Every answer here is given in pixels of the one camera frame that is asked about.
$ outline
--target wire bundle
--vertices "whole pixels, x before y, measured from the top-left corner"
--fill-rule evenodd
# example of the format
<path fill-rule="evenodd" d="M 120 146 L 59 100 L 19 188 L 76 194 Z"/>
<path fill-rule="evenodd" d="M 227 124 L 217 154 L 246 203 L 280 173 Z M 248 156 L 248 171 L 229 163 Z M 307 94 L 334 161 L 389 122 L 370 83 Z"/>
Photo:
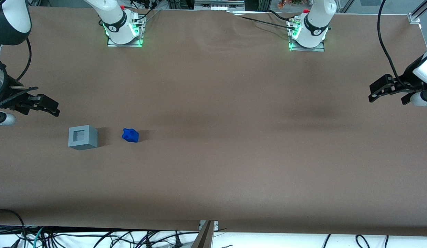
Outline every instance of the wire bundle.
<path fill-rule="evenodd" d="M 0 235 L 1 234 L 15 234 L 18 237 L 18 240 L 14 243 L 14 247 L 17 247 L 19 242 L 21 240 L 24 241 L 24 247 L 26 247 L 26 243 L 29 242 L 33 248 L 66 248 L 64 245 L 62 245 L 59 240 L 57 240 L 57 237 L 60 236 L 69 236 L 69 237 L 100 237 L 100 239 L 96 242 L 93 248 L 96 248 L 99 243 L 102 242 L 105 238 L 110 238 L 110 248 L 113 248 L 114 245 L 116 245 L 118 242 L 126 242 L 130 244 L 130 247 L 132 248 L 140 248 L 143 245 L 146 245 L 146 248 L 150 248 L 155 244 L 166 242 L 171 245 L 173 245 L 175 248 L 181 247 L 181 242 L 179 241 L 180 235 L 186 235 L 186 234 L 198 234 L 198 232 L 175 232 L 174 235 L 169 235 L 167 237 L 163 237 L 158 240 L 151 241 L 150 239 L 158 234 L 159 230 L 149 230 L 147 231 L 146 235 L 141 238 L 140 240 L 136 241 L 132 235 L 132 230 L 126 231 L 123 235 L 115 235 L 115 232 L 119 232 L 120 229 L 112 229 L 108 231 L 106 234 L 84 234 L 84 235 L 78 235 L 78 234 L 66 234 L 65 232 L 73 232 L 76 228 L 72 227 L 65 227 L 65 228 L 56 228 L 56 231 L 53 231 L 53 227 L 49 226 L 25 226 L 22 218 L 19 214 L 17 214 L 13 210 L 8 209 L 0 209 L 0 212 L 6 212 L 11 213 L 15 215 L 20 223 L 21 226 L 0 226 Z M 168 239 L 176 237 L 176 243 L 170 243 Z"/>

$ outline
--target blue object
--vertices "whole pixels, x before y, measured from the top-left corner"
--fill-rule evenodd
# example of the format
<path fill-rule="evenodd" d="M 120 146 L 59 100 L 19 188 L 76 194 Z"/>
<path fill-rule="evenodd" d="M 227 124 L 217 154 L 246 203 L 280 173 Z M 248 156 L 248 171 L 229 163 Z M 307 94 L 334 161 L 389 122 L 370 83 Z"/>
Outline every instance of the blue object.
<path fill-rule="evenodd" d="M 39 229 L 39 231 L 37 232 L 36 236 L 34 236 L 33 248 L 36 248 L 36 243 L 39 239 L 39 236 L 41 235 L 42 229 L 44 229 L 44 227 L 41 227 L 41 229 Z"/>
<path fill-rule="evenodd" d="M 124 128 L 123 129 L 123 134 L 122 134 L 122 138 L 128 142 L 138 142 L 138 137 L 140 135 L 138 134 L 138 132 L 134 129 L 128 129 L 128 128 Z"/>

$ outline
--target brown table surface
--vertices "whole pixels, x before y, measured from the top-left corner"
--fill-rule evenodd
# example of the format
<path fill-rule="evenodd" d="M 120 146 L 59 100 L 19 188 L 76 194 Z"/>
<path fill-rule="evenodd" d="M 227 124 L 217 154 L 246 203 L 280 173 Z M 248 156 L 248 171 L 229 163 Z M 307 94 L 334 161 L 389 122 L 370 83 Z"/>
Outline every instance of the brown table surface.
<path fill-rule="evenodd" d="M 376 18 L 336 15 L 325 52 L 295 52 L 282 28 L 162 11 L 135 49 L 106 47 L 93 9 L 31 8 L 21 82 L 61 114 L 0 127 L 0 208 L 36 225 L 427 235 L 427 108 L 368 102 L 391 73 Z M 426 49 L 403 15 L 382 35 L 400 73 Z M 15 77 L 27 56 L 1 52 Z M 100 147 L 68 148 L 87 124 Z"/>

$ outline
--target metal mounting plate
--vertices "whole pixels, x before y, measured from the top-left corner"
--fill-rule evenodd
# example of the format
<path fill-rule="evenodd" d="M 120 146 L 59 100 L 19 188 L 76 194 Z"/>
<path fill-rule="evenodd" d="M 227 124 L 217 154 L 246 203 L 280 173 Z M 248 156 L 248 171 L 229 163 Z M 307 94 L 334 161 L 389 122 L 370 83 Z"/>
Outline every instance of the metal mounting plate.
<path fill-rule="evenodd" d="M 201 228 L 203 228 L 204 223 L 206 223 L 206 221 L 200 221 L 200 223 L 198 224 L 198 230 L 201 230 Z M 214 221 L 213 224 L 215 225 L 213 230 L 218 231 L 218 221 Z"/>
<path fill-rule="evenodd" d="M 289 21 L 286 21 L 288 27 L 296 27 Z M 308 52 L 324 52 L 324 41 L 321 41 L 317 47 L 308 48 L 301 46 L 295 39 L 292 38 L 293 30 L 288 29 L 287 34 L 289 35 L 289 50 L 290 51 L 308 51 Z"/>
<path fill-rule="evenodd" d="M 420 18 L 417 18 L 417 19 L 414 20 L 412 18 L 412 13 L 408 14 L 408 21 L 409 21 L 410 24 L 420 24 Z"/>

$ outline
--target blue toy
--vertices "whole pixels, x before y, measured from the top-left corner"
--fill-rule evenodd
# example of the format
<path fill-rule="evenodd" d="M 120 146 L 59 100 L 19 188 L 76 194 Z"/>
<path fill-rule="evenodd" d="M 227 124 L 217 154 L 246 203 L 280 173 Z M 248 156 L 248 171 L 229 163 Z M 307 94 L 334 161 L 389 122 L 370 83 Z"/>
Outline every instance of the blue toy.
<path fill-rule="evenodd" d="M 138 134 L 138 132 L 134 129 L 128 129 L 128 128 L 124 128 L 123 129 L 123 134 L 122 134 L 122 138 L 128 142 L 138 142 L 138 137 L 140 135 Z"/>

